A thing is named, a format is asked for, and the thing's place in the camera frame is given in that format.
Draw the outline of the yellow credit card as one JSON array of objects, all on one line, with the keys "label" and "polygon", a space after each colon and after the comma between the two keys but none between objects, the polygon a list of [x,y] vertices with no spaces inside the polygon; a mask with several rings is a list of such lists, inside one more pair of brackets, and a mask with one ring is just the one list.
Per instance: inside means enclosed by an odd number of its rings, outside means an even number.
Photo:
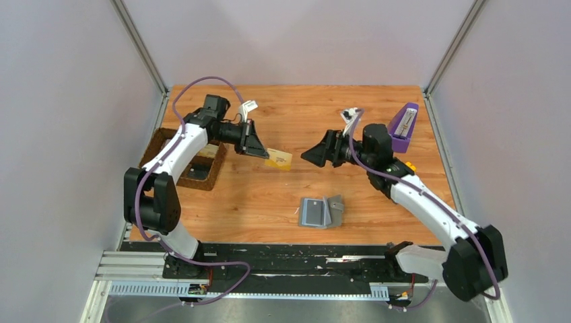
[{"label": "yellow credit card", "polygon": [[272,148],[268,148],[269,158],[264,161],[265,166],[278,170],[290,171],[292,167],[292,154]]}]

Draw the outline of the grey credit card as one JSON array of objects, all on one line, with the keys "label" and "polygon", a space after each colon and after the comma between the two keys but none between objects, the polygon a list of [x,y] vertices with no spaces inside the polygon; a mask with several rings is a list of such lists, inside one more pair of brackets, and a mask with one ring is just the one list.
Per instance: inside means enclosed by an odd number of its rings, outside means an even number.
[{"label": "grey credit card", "polygon": [[306,199],[302,217],[303,224],[314,227],[323,226],[325,224],[324,208],[322,200]]}]

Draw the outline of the grey card holder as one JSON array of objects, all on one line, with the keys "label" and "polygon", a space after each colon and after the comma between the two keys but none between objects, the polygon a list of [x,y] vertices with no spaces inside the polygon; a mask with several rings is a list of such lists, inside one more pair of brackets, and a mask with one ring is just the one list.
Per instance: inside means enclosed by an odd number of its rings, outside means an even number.
[{"label": "grey card holder", "polygon": [[301,198],[298,209],[298,225],[317,229],[339,227],[343,223],[345,205],[338,194],[321,199]]}]

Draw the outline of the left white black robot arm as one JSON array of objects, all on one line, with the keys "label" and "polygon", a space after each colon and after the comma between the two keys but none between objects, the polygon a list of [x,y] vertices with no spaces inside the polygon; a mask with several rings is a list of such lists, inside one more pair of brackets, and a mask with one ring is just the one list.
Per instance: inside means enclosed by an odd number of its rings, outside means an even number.
[{"label": "left white black robot arm", "polygon": [[254,100],[238,109],[240,121],[225,119],[227,99],[206,95],[203,106],[187,114],[169,143],[140,168],[129,168],[124,175],[124,219],[148,230],[165,243],[169,253],[181,259],[195,259],[200,246],[184,227],[176,183],[191,160],[211,141],[234,146],[237,154],[269,158],[247,114],[256,109]]}]

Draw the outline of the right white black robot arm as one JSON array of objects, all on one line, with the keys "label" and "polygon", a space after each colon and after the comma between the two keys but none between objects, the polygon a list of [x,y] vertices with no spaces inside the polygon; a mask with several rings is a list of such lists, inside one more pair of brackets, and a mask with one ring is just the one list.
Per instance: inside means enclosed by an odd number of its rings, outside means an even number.
[{"label": "right white black robot arm", "polygon": [[328,130],[301,158],[320,168],[327,162],[363,167],[376,190],[438,238],[441,250],[411,242],[397,245],[391,256],[403,272],[441,281],[462,301],[488,297],[490,288],[495,292],[491,298],[500,298],[499,284],[509,275],[502,234],[493,225],[476,224],[433,194],[411,164],[395,157],[384,124],[366,125],[360,140],[342,130]]}]

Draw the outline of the gold card in basket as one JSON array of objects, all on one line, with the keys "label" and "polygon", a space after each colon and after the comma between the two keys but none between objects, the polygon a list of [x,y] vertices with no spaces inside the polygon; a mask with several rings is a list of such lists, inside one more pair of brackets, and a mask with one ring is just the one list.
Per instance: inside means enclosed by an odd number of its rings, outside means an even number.
[{"label": "gold card in basket", "polygon": [[197,157],[204,157],[209,159],[215,159],[220,146],[212,143],[208,143],[204,148],[202,148],[197,154]]}]

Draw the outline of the brown woven divided basket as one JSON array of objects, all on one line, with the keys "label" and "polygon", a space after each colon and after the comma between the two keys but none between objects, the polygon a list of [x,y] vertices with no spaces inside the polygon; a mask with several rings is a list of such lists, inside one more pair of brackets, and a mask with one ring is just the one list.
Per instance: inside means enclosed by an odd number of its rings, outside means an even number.
[{"label": "brown woven divided basket", "polygon": [[[174,129],[167,128],[155,130],[139,162],[139,167],[142,168],[157,156],[171,141],[175,132]],[[220,146],[215,159],[193,157],[178,179],[177,186],[204,191],[213,190],[228,150],[225,143],[219,141],[210,141],[209,143]]]}]

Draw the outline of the purple metronome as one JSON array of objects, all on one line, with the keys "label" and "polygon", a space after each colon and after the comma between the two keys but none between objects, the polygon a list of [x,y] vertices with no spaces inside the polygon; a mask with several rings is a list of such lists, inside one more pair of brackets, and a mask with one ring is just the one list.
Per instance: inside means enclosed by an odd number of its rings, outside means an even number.
[{"label": "purple metronome", "polygon": [[418,112],[419,105],[408,102],[387,125],[386,138],[394,153],[406,153],[409,149]]}]

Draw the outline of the colourful toy block vehicle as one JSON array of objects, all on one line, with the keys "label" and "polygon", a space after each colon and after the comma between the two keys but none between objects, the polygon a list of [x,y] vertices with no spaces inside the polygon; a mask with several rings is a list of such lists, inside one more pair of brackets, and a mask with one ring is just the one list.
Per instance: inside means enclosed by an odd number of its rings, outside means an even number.
[{"label": "colourful toy block vehicle", "polygon": [[415,174],[415,171],[417,170],[417,168],[409,161],[402,163],[401,168],[408,174]]}]

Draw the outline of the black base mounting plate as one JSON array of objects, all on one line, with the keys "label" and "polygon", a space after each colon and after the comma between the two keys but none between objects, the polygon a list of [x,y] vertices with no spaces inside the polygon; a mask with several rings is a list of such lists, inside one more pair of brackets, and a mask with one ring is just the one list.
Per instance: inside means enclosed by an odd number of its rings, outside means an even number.
[{"label": "black base mounting plate", "polygon": [[231,262],[243,261],[250,264],[250,274],[236,292],[367,293],[371,283],[408,287],[431,281],[404,273],[385,256],[387,249],[385,245],[204,243],[199,259],[224,266],[193,266],[164,255],[166,264],[159,276],[208,280],[210,291],[223,292],[246,272]]}]

